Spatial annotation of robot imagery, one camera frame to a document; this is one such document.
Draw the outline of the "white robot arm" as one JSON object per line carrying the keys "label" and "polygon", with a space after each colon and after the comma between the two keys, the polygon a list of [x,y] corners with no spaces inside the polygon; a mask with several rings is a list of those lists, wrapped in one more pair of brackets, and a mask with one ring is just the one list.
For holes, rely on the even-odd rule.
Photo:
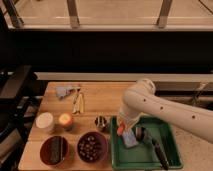
{"label": "white robot arm", "polygon": [[155,95],[150,79],[141,79],[127,88],[122,96],[117,125],[129,130],[141,113],[150,114],[213,144],[213,111],[169,101]]}

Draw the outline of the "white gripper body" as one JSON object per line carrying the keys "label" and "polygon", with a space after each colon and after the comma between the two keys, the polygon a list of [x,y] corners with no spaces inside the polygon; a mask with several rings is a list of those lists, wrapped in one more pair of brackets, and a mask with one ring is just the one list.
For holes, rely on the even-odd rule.
{"label": "white gripper body", "polygon": [[124,122],[124,131],[130,130],[139,121],[139,118],[140,113],[138,111],[121,108],[117,116],[117,126]]}

